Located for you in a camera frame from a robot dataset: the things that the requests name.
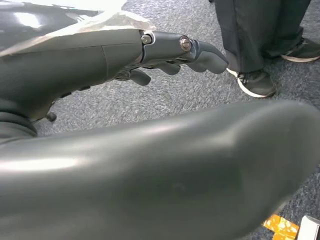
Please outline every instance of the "orange object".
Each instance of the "orange object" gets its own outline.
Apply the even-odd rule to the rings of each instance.
[[[299,230],[299,226],[275,214],[264,221],[263,226],[274,232],[272,240],[294,240]]]

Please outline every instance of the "metal screw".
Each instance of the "metal screw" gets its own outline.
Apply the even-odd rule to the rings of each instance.
[[[141,37],[141,41],[143,44],[150,44],[152,42],[152,39],[150,35],[143,35]]]
[[[191,42],[187,36],[182,36],[180,39],[180,46],[182,50],[189,52],[191,49]]]

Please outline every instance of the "sneaker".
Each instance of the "sneaker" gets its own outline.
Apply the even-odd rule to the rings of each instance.
[[[302,38],[298,44],[286,54],[283,59],[295,63],[308,63],[320,59],[320,44],[307,38]]]
[[[248,73],[236,72],[229,68],[226,70],[235,76],[242,91],[254,98],[271,97],[277,91],[270,75],[264,70]]]

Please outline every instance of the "white shoe sole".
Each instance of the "white shoe sole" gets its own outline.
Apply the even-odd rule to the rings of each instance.
[[[281,55],[281,57],[288,61],[294,62],[294,63],[309,63],[309,62],[313,62],[313,61],[320,59],[320,56],[312,57],[312,58],[298,58],[298,57],[294,57],[294,56]]]
[[[258,99],[266,98],[266,97],[269,96],[269,95],[259,95],[259,94],[257,94],[257,93],[251,92],[251,91],[248,90],[247,88],[245,88],[242,84],[242,82],[238,77],[238,72],[232,71],[232,70],[230,70],[229,68],[227,68],[226,70],[228,72],[229,72],[230,74],[235,76],[236,78],[236,81],[238,82],[238,86],[241,88],[241,90],[242,90],[245,94],[248,94],[248,95],[254,97],[254,98],[258,98]]]

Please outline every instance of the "pants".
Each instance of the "pants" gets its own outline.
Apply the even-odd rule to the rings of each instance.
[[[301,40],[300,23],[311,0],[214,0],[229,68],[262,69]]]

